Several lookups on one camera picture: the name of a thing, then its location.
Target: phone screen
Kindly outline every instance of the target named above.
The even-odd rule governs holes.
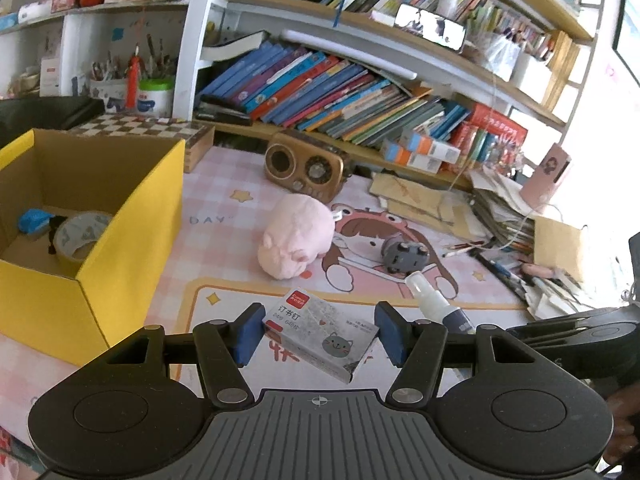
[[[402,4],[395,25],[425,40],[460,52],[465,41],[465,27],[433,12]]]

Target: red bottle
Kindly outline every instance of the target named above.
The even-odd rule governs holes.
[[[127,98],[125,100],[125,108],[131,109],[136,107],[136,95],[138,94],[138,82],[140,81],[140,56],[138,53],[140,47],[136,45],[136,51],[131,59],[129,59],[129,69],[127,70]]]

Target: yellow cardboard box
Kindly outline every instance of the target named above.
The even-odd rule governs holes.
[[[0,332],[84,365],[142,326],[180,229],[184,141],[31,130],[0,150]],[[75,276],[29,208],[113,215]]]

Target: yellow star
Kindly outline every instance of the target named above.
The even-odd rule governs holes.
[[[235,189],[234,192],[229,196],[234,200],[238,200],[238,202],[247,202],[247,200],[253,200],[254,197],[251,196],[251,193],[248,191],[243,191],[241,189]]]
[[[207,300],[209,300],[209,303],[212,305],[215,305],[217,302],[220,301],[220,298],[218,297],[218,295],[214,292],[213,294],[211,294],[210,296],[207,296]]]

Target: gold speaker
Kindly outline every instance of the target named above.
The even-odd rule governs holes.
[[[325,204],[353,171],[345,152],[297,130],[284,130],[271,138],[264,169],[272,182]]]

